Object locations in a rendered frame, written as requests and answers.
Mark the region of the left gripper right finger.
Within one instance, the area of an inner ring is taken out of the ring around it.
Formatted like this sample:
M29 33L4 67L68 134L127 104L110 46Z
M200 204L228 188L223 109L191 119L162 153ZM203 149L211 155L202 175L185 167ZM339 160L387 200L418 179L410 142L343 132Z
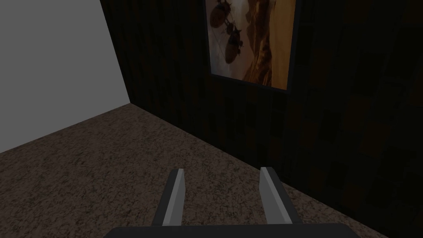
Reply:
M261 167L259 192L267 224L301 224L283 183L272 167Z

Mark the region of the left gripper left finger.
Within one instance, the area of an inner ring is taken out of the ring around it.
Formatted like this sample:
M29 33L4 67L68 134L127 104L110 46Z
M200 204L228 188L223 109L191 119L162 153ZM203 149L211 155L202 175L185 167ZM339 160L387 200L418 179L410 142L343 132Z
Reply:
M173 169L154 215L153 226L181 226L185 201L184 169Z

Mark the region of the framed orange wall picture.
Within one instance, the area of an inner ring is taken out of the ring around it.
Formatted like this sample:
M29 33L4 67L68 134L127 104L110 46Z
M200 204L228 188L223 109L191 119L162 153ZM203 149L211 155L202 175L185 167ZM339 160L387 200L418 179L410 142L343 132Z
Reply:
M202 0L212 75L290 90L305 0Z

